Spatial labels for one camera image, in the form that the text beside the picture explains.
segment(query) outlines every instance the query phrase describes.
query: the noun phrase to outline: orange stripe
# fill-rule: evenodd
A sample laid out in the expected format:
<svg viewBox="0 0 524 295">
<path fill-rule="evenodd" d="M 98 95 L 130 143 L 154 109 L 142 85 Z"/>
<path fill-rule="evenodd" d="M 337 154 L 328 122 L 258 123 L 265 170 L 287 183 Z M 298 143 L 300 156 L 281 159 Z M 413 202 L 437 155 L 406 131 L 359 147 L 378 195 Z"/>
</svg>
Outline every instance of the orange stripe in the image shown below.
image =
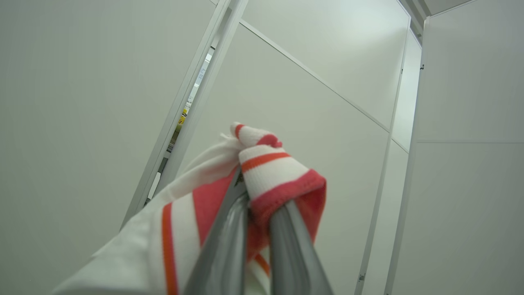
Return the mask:
<svg viewBox="0 0 524 295">
<path fill-rule="evenodd" d="M 269 277 L 269 272 L 270 272 L 269 264 L 267 264 L 266 260 L 262 257 L 262 255 L 257 254 L 257 256 L 255 256 L 255 261 L 257 261 L 258 265 L 260 265 L 260 267 L 262 267 L 264 272 Z"/>
<path fill-rule="evenodd" d="M 240 133 L 240 129 L 242 129 L 242 127 L 244 127 L 244 125 L 242 124 L 238 124 L 236 127 L 235 127 L 235 136 L 237 139 L 240 140 L 240 138 L 238 137 L 238 134 Z"/>
<path fill-rule="evenodd" d="M 177 269 L 174 261 L 173 230 L 171 227 L 171 205 L 162 210 L 162 245 L 168 295 L 177 295 Z"/>
<path fill-rule="evenodd" d="M 271 162 L 273 160 L 285 158 L 289 156 L 290 155 L 288 153 L 272 153 L 272 154 L 265 154 L 262 156 L 258 156 L 253 159 L 249 159 L 246 162 L 242 163 L 242 172 L 246 173 L 248 170 L 251 170 L 267 162 Z"/>
</svg>

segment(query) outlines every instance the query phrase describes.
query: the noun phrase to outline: metal tongs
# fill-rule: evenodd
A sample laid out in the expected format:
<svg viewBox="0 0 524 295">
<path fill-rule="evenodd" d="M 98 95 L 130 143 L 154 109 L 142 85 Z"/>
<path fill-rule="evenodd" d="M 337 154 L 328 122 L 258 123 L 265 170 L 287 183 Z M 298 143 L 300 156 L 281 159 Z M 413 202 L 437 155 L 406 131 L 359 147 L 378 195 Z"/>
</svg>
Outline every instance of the metal tongs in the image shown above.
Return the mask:
<svg viewBox="0 0 524 295">
<path fill-rule="evenodd" d="M 246 185 L 237 169 L 191 272 L 184 295 L 242 295 L 248 222 Z M 331 295 L 308 230 L 294 201 L 269 225 L 272 295 Z"/>
</svg>

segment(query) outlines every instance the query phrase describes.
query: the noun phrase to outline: wall panel seam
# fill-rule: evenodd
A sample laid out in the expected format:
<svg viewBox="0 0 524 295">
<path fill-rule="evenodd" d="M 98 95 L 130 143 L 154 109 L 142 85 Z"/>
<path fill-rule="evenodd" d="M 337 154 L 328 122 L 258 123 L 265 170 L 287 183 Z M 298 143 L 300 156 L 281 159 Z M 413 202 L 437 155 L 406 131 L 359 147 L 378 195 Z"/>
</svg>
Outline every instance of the wall panel seam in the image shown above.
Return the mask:
<svg viewBox="0 0 524 295">
<path fill-rule="evenodd" d="M 407 154 L 409 154 L 409 151 L 407 148 L 405 148 L 402 144 L 400 144 L 398 141 L 396 141 L 393 137 L 391 137 L 391 140 L 393 140 L 401 149 L 403 149 Z"/>
<path fill-rule="evenodd" d="M 338 95 L 340 98 L 345 100 L 347 103 L 349 103 L 351 106 L 353 106 L 355 109 L 360 111 L 362 114 L 364 114 L 366 117 L 370 118 L 373 122 L 375 122 L 377 125 L 379 125 L 382 129 L 386 130 L 386 132 L 390 132 L 391 127 L 387 128 L 384 124 L 380 123 L 375 117 L 373 117 L 371 114 L 366 112 L 363 108 L 358 106 L 355 102 L 344 98 L 342 95 L 339 94 L 338 91 L 336 91 L 332 86 L 328 85 L 326 81 L 324 81 L 320 76 L 312 71 L 310 68 L 306 67 L 302 62 L 300 62 L 297 58 L 295 58 L 293 55 L 291 55 L 289 52 L 285 51 L 282 47 L 277 45 L 273 40 L 269 39 L 266 35 L 262 34 L 259 30 L 254 28 L 252 25 L 250 25 L 245 20 L 241 19 L 240 24 L 243 25 L 246 29 L 250 30 L 252 33 L 257 35 L 260 39 L 265 41 L 267 44 L 269 44 L 271 47 L 282 53 L 284 56 L 286 56 L 289 60 L 294 62 L 297 66 L 301 67 L 304 71 L 306 71 L 308 74 L 310 74 L 313 78 L 318 80 L 320 83 L 324 84 L 326 87 L 328 87 L 331 91 L 335 92 L 336 95 Z"/>
</svg>

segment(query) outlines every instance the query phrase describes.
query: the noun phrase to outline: white wall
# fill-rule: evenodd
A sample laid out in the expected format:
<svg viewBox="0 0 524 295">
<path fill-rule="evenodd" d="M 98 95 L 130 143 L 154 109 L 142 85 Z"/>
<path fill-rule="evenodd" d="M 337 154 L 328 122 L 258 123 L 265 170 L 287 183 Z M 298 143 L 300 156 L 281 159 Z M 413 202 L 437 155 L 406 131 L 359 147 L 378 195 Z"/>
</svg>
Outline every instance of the white wall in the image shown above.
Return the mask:
<svg viewBox="0 0 524 295">
<path fill-rule="evenodd" d="M 389 294 L 522 294 L 520 0 L 426 21 Z"/>
<path fill-rule="evenodd" d="M 48 293 L 118 233 L 213 11 L 0 3 L 1 294 Z"/>
<path fill-rule="evenodd" d="M 394 0 L 250 0 L 249 24 L 389 128 L 409 16 Z"/>
</svg>

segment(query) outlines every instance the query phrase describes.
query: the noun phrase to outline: white door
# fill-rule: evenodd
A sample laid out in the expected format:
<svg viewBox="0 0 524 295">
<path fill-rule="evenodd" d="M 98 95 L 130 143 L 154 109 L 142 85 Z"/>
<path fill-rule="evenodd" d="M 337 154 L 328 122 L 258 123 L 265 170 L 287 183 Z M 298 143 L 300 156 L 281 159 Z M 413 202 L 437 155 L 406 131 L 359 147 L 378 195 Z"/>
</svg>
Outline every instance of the white door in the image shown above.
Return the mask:
<svg viewBox="0 0 524 295">
<path fill-rule="evenodd" d="M 524 20 L 477 0 L 426 21 L 386 294 L 522 294 Z"/>
<path fill-rule="evenodd" d="M 337 294 L 355 292 L 370 247 L 409 24 L 398 3 L 367 3 L 250 0 L 206 103 L 192 106 L 162 174 L 180 171 L 170 162 L 184 137 L 191 139 L 181 168 L 233 121 L 276 133 L 292 156 L 327 178 L 315 247 Z M 360 25 L 356 10 L 375 25 Z"/>
<path fill-rule="evenodd" d="M 49 293 L 118 233 L 214 10 L 0 3 L 1 294 Z"/>
</svg>

